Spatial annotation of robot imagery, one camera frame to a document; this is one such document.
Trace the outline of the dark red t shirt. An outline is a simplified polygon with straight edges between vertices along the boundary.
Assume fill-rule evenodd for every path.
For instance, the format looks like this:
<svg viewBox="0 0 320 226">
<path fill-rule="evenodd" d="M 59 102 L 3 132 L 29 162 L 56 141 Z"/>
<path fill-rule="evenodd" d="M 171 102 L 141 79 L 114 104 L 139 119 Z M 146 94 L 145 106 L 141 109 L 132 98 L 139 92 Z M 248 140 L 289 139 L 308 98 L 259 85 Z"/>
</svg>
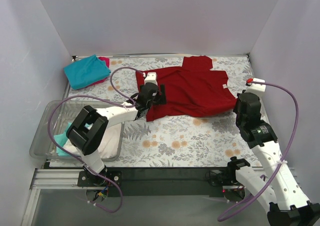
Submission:
<svg viewBox="0 0 320 226">
<path fill-rule="evenodd" d="M 148 122 L 165 116 L 210 117 L 236 105 L 227 86 L 227 73 L 213 70 L 213 62 L 207 56 L 185 57 L 181 66 L 154 72 L 158 84 L 164 85 L 166 104 L 153 105 L 146 115 Z"/>
</svg>

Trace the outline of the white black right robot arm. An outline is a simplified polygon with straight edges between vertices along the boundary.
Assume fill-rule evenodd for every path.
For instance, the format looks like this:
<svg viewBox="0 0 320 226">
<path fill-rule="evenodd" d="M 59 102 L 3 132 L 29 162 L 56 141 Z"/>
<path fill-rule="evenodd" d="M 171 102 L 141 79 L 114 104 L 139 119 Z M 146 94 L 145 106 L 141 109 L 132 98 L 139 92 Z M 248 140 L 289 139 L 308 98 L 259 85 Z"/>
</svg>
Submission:
<svg viewBox="0 0 320 226">
<path fill-rule="evenodd" d="M 253 93 L 241 93 L 233 111 L 240 135 L 260 161 L 268 181 L 255 174 L 245 159 L 236 157 L 227 164 L 232 180 L 256 197 L 270 225 L 314 225 L 320 218 L 320 205 L 310 201 L 282 160 L 276 134 L 261 119 L 260 98 Z"/>
</svg>

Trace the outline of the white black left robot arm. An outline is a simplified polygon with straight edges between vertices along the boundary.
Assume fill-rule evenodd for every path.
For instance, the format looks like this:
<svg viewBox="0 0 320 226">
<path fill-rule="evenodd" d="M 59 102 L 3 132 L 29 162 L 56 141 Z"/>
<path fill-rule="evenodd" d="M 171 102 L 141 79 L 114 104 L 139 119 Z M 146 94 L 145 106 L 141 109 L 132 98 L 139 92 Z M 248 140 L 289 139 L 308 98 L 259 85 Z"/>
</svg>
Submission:
<svg viewBox="0 0 320 226">
<path fill-rule="evenodd" d="M 95 185 L 105 182 L 106 166 L 99 154 L 105 131 L 112 126 L 127 121 L 135 121 L 144 116 L 153 105 L 167 103 L 165 85 L 157 86 L 147 82 L 140 86 L 140 92 L 133 94 L 119 106 L 105 108 L 99 113 L 90 105 L 84 106 L 66 132 L 67 138 L 81 156 L 87 179 Z"/>
</svg>

